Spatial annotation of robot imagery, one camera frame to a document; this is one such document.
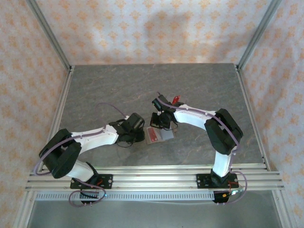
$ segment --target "gray stone surface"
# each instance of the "gray stone surface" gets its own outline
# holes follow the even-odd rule
[[[261,153],[233,64],[165,64],[76,66],[66,99],[60,128],[87,131],[121,119],[110,106],[125,114],[141,115],[146,125],[156,109],[151,101],[161,92],[168,100],[181,95],[181,102],[204,110],[227,109],[244,132],[234,163],[262,163]],[[179,124],[172,140],[130,148],[108,145],[87,151],[79,159],[94,166],[213,164],[215,151],[207,133]]]

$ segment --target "wire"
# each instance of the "wire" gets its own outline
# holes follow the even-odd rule
[[[176,122],[174,122],[173,121],[173,123],[176,125],[176,127],[175,128],[172,128],[172,129],[166,129],[166,128],[163,128],[165,131],[172,131],[172,130],[175,130],[175,129],[177,129],[178,127],[179,127],[179,125],[176,123]]]
[[[128,147],[130,147],[130,146],[133,145],[133,142],[130,142],[130,143],[128,143],[128,144],[129,144],[129,146],[121,146],[121,145],[119,145],[119,144],[117,143],[117,146],[122,147],[122,148],[128,148]]]
[[[231,155],[230,163],[229,163],[229,166],[228,166],[229,172],[230,172],[230,173],[235,173],[235,174],[236,174],[236,173],[239,173],[239,174],[241,174],[241,175],[244,177],[244,180],[245,180],[245,189],[244,189],[244,193],[243,193],[238,199],[236,199],[236,200],[234,200],[234,201],[232,201],[232,202],[218,203],[218,205],[219,205],[219,204],[220,204],[220,205],[225,205],[225,204],[235,203],[235,202],[238,202],[241,198],[243,198],[244,195],[245,195],[246,192],[247,192],[248,181],[247,181],[246,176],[245,176],[242,172],[240,172],[240,171],[232,171],[232,169],[231,169],[232,158],[233,158],[233,156],[235,155],[235,152],[236,152],[237,150],[239,150],[240,145],[239,145],[237,139],[235,138],[235,136],[233,135],[233,133],[229,130],[229,128],[228,128],[228,127],[227,127],[219,118],[217,118],[216,116],[214,116],[214,115],[212,115],[212,114],[210,114],[210,113],[208,113],[208,112],[204,112],[204,111],[202,111],[202,110],[193,109],[193,108],[175,107],[175,106],[173,106],[173,105],[169,105],[169,104],[164,103],[164,102],[163,102],[160,98],[158,98],[158,97],[157,97],[156,99],[157,99],[162,105],[167,106],[167,107],[169,107],[169,108],[174,108],[174,109],[176,109],[176,110],[192,111],[192,112],[195,112],[195,113],[203,114],[203,115],[209,116],[209,117],[211,117],[211,118],[214,118],[217,122],[219,122],[219,123],[225,128],[225,130],[228,132],[228,134],[231,136],[232,140],[234,141],[234,143],[235,143],[236,146],[237,146],[236,149],[235,149],[234,151],[231,152],[232,155]]]
[[[229,194],[230,194],[232,185],[231,185],[231,182],[230,182],[230,181],[228,181],[228,184],[230,185],[230,187],[229,187]]]
[[[122,111],[120,111],[117,107],[115,107],[114,105],[112,105],[112,104],[110,104],[110,103],[107,103],[107,102],[98,103],[98,104],[95,106],[95,108],[97,108],[99,105],[105,105],[105,104],[106,104],[106,105],[109,105],[109,106],[111,106],[111,107],[113,107],[113,108],[115,108],[118,112],[120,112],[120,113],[124,116],[124,118],[127,118],[126,115],[125,115]],[[49,172],[45,172],[45,173],[38,173],[38,166],[39,166],[39,165],[43,162],[43,160],[44,160],[50,153],[52,153],[57,147],[62,146],[62,145],[65,144],[66,142],[71,141],[71,140],[74,140],[74,139],[79,139],[79,138],[82,139],[82,138],[85,138],[85,137],[91,137],[91,136],[99,135],[99,134],[101,134],[101,133],[103,133],[103,132],[105,131],[105,128],[106,128],[106,124],[104,123],[104,126],[103,126],[103,127],[100,129],[100,131],[98,131],[98,132],[95,132],[95,133],[88,133],[88,134],[83,134],[83,135],[77,135],[77,136],[72,136],[72,137],[70,137],[70,138],[67,138],[67,139],[65,139],[65,140],[63,140],[63,141],[57,143],[56,145],[54,145],[53,147],[51,147],[51,149],[49,149],[48,151],[46,151],[46,152],[41,156],[41,158],[39,159],[39,161],[36,163],[36,165],[35,165],[35,167],[34,167],[34,170],[33,170],[34,174],[37,175],[37,176],[45,176],[45,175],[48,175],[48,174],[51,173],[50,171],[49,171]],[[83,182],[83,181],[81,181],[81,180],[79,180],[79,179],[77,179],[77,178],[74,178],[74,179],[77,180],[78,182],[80,182],[80,183],[82,183],[82,184],[88,186],[88,187],[96,188],[96,189],[101,189],[101,190],[104,192],[104,195],[103,195],[99,200],[97,200],[97,201],[95,201],[95,202],[93,202],[93,203],[90,202],[90,205],[91,205],[91,206],[92,206],[93,204],[99,203],[99,202],[106,196],[106,191],[104,190],[104,188],[102,188],[102,187],[100,187],[100,186],[98,186],[98,185],[93,185],[93,184],[85,183],[85,182]],[[69,198],[68,198],[68,201],[69,201],[69,203],[70,203],[71,206],[77,207],[77,208],[85,207],[85,206],[86,206],[86,203],[83,204],[83,205],[77,205],[77,204],[72,203],[71,197],[72,197],[72,195],[73,195],[74,193],[77,193],[77,192],[80,192],[80,193],[97,193],[97,191],[87,191],[87,190],[76,190],[76,191],[73,191],[73,192],[70,194],[70,196],[69,196]]]
[[[99,203],[99,202],[106,196],[106,191],[104,190],[104,188],[99,187],[99,186],[96,186],[96,185],[93,185],[93,184],[85,183],[85,182],[83,182],[83,181],[81,181],[81,180],[79,180],[79,179],[77,179],[77,178],[74,178],[74,179],[75,179],[76,181],[78,181],[78,182],[80,182],[80,183],[86,185],[86,186],[89,186],[89,187],[92,187],[92,188],[101,189],[101,190],[104,192],[103,196],[100,197],[100,199],[98,199],[98,200],[96,200],[96,201],[94,201],[94,202],[90,202],[90,206]],[[69,202],[69,204],[70,204],[71,206],[73,206],[73,207],[75,207],[75,208],[82,208],[82,207],[85,207],[85,206],[87,205],[86,203],[85,203],[85,204],[74,204],[74,203],[72,202],[72,200],[71,200],[72,195],[75,194],[75,193],[77,193],[77,192],[80,192],[80,193],[92,193],[92,194],[96,194],[96,193],[97,193],[97,191],[87,191],[87,190],[76,190],[76,191],[73,191],[73,192],[70,194],[69,198],[68,198],[68,202]]]

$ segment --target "black mounting plate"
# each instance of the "black mounting plate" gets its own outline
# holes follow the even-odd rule
[[[229,182],[232,183],[231,184],[232,189],[237,189],[238,188],[238,177],[235,173],[231,173],[227,177],[227,179],[220,185],[215,184],[211,180],[211,174],[210,173],[196,174],[196,184],[198,186],[198,189],[229,189],[230,188]]]
[[[113,175],[112,174],[98,174],[96,179],[98,180],[98,183],[100,183],[98,185],[99,187],[102,187],[104,189],[111,189],[112,188],[112,184],[113,184]],[[84,185],[84,184],[78,182],[74,178],[72,178],[72,180],[71,180],[70,188],[71,189],[81,189],[81,190],[83,190],[83,189],[95,189],[95,188],[91,188],[87,185]]]

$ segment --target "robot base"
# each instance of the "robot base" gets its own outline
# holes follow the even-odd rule
[[[237,175],[235,173],[228,174],[229,175],[222,183],[215,183],[212,179],[214,176],[211,173],[196,174],[196,184],[198,189],[237,189],[239,187]]]
[[[113,175],[112,174],[94,174],[91,179],[87,181],[89,184],[93,184],[99,187],[102,187],[103,189],[111,189],[112,183],[113,183]],[[91,188],[87,185],[84,185],[80,182],[78,182],[75,178],[72,178],[71,180],[71,189],[95,189]]]

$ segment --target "orange floral pattern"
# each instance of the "orange floral pattern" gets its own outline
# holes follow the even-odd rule
[[[0,4],[0,227],[15,220],[66,70],[24,0]]]
[[[299,228],[304,224],[303,9],[300,1],[282,1],[244,70],[266,153],[272,168],[282,172]]]
[[[238,63],[271,0],[38,0],[70,64]]]

